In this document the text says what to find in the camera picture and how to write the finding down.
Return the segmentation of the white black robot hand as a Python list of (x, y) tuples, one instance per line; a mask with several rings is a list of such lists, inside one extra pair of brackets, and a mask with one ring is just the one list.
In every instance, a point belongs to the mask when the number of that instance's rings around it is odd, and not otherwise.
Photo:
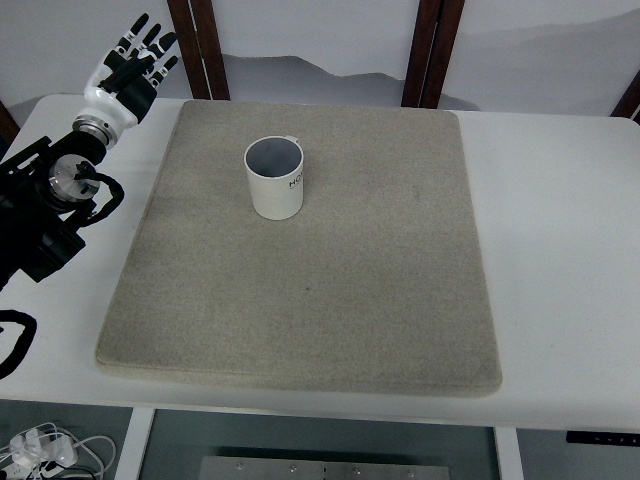
[[(110, 70), (119, 67), (100, 83), (101, 78), (93, 75), (84, 88), (85, 112), (110, 126), (132, 128), (140, 124), (155, 101), (153, 86), (159, 86), (179, 60), (172, 55), (148, 75), (148, 81), (141, 77), (176, 41), (176, 34), (169, 32), (154, 42), (161, 30), (161, 25), (156, 23), (133, 48), (148, 21), (149, 14), (143, 13), (106, 54), (103, 64)], [(107, 90), (120, 91), (109, 93)]]

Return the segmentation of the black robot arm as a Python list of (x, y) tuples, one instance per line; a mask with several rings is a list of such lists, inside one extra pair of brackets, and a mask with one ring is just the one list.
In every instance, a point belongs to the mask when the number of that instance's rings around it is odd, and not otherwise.
[(18, 271), (40, 282), (85, 246), (79, 231), (101, 222), (125, 192), (98, 165), (139, 125), (176, 65), (174, 32), (148, 14), (108, 51), (84, 89), (84, 108), (58, 141), (44, 136), (1, 164), (1, 283)]

